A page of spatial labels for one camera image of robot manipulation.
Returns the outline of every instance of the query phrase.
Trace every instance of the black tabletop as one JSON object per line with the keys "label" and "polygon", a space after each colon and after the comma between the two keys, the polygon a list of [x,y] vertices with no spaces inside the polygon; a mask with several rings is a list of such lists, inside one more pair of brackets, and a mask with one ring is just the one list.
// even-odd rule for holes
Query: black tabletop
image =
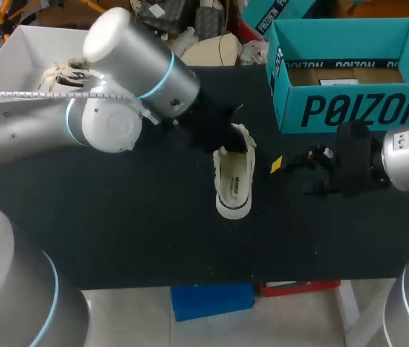
{"label": "black tabletop", "polygon": [[180,129],[144,122],[134,151],[69,148],[0,168],[0,209],[83,289],[397,276],[409,259],[409,193],[301,193],[312,173],[269,175],[281,153],[332,134],[281,135],[262,67],[197,69],[206,90],[243,104],[257,142],[253,205],[215,207],[212,156]]}

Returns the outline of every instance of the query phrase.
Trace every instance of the cable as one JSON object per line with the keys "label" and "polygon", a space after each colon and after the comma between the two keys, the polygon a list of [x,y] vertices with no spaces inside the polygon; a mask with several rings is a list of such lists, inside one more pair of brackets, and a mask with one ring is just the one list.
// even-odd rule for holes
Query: cable
{"label": "cable", "polygon": [[128,99],[128,95],[105,94],[91,92],[73,92],[73,93],[42,93],[42,92],[0,92],[2,98],[18,99]]}
{"label": "cable", "polygon": [[224,37],[224,35],[220,36],[219,45],[218,45],[218,48],[219,48],[219,56],[220,56],[220,63],[222,64],[222,66],[224,66],[224,61],[222,60],[222,54],[220,53],[220,42],[222,41],[223,37]]}

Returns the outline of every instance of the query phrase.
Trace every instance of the white label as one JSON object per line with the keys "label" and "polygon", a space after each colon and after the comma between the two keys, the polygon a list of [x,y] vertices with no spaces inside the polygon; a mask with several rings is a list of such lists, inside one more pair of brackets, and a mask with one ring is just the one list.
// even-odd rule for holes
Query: white label
{"label": "white label", "polygon": [[320,85],[358,85],[358,80],[355,78],[341,80],[320,80]]}
{"label": "white label", "polygon": [[160,5],[156,4],[153,5],[149,8],[150,12],[152,12],[155,17],[159,18],[161,17],[163,14],[165,14],[166,12],[164,11],[164,9],[161,8]]}

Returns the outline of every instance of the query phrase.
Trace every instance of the white cardboard box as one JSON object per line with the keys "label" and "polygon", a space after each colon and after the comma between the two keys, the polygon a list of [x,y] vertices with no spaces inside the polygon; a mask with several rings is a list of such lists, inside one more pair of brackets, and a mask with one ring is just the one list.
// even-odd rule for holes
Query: white cardboard box
{"label": "white cardboard box", "polygon": [[36,91],[57,61],[82,58],[86,30],[20,25],[0,49],[0,91]]}

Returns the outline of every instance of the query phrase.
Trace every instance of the shoe sole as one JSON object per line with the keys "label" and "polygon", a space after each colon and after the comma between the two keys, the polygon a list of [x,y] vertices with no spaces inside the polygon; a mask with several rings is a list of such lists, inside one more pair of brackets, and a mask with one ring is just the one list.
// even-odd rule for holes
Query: shoe sole
{"label": "shoe sole", "polygon": [[216,194],[216,208],[218,209],[219,214],[227,219],[231,219],[231,220],[242,219],[251,210],[251,203],[252,203],[251,187],[249,187],[248,200],[246,201],[246,204],[235,210],[232,210],[224,206],[220,202],[219,195]]}

